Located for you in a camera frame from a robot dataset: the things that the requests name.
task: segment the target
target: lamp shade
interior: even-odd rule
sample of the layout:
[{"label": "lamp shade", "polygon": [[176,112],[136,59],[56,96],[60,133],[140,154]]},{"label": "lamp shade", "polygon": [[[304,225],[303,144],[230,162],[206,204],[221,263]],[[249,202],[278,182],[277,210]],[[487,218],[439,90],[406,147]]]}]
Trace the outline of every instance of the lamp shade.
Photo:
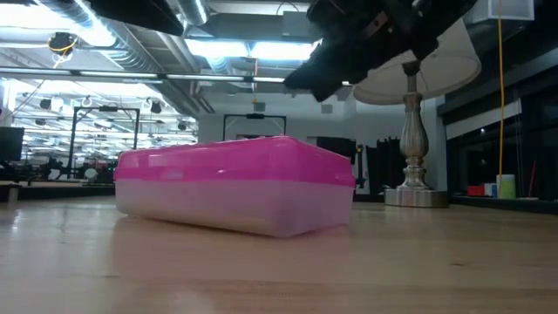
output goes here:
[{"label": "lamp shade", "polygon": [[[471,82],[479,73],[481,63],[462,19],[439,38],[439,48],[421,63],[417,75],[418,92],[429,99],[455,91]],[[407,78],[403,63],[415,61],[407,51],[380,68],[371,70],[368,78],[356,85],[355,98],[370,105],[403,103],[407,93]]]}]

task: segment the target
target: pink lid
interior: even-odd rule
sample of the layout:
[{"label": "pink lid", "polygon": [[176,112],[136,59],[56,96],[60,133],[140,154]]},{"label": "pink lid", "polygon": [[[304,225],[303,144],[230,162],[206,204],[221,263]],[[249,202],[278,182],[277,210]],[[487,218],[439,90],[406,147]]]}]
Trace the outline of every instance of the pink lid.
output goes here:
[{"label": "pink lid", "polygon": [[116,180],[275,180],[355,186],[350,161],[288,136],[130,151]]}]

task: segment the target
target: desk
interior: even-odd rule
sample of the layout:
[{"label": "desk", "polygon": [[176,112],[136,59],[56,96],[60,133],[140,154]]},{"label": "desk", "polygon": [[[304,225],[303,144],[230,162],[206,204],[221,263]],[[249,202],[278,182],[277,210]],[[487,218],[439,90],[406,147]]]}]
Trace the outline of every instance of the desk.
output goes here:
[{"label": "desk", "polygon": [[125,217],[112,197],[0,208],[2,313],[552,313],[558,219],[355,204],[273,239]]}]

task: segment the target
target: silver lamp base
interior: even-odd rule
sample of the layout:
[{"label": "silver lamp base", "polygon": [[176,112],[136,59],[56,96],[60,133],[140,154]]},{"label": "silver lamp base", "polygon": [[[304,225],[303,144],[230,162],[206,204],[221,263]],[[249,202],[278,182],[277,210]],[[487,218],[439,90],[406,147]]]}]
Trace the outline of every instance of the silver lamp base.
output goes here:
[{"label": "silver lamp base", "polygon": [[408,93],[404,97],[405,125],[399,149],[405,157],[407,167],[403,170],[403,184],[395,189],[385,190],[385,204],[412,208],[446,208],[446,192],[436,191],[425,182],[423,158],[428,154],[428,135],[420,118],[422,95],[417,91],[419,61],[403,64],[403,71],[407,76]]},{"label": "silver lamp base", "polygon": [[435,190],[386,189],[385,205],[410,208],[447,208],[447,193]]}]

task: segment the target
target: pink plastic container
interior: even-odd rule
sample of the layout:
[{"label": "pink plastic container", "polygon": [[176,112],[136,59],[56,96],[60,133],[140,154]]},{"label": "pink plastic container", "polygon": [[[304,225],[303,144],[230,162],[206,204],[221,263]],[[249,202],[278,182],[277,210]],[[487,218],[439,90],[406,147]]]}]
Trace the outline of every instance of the pink plastic container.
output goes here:
[{"label": "pink plastic container", "polygon": [[350,161],[278,136],[126,152],[116,169],[125,214],[294,236],[347,223]]}]

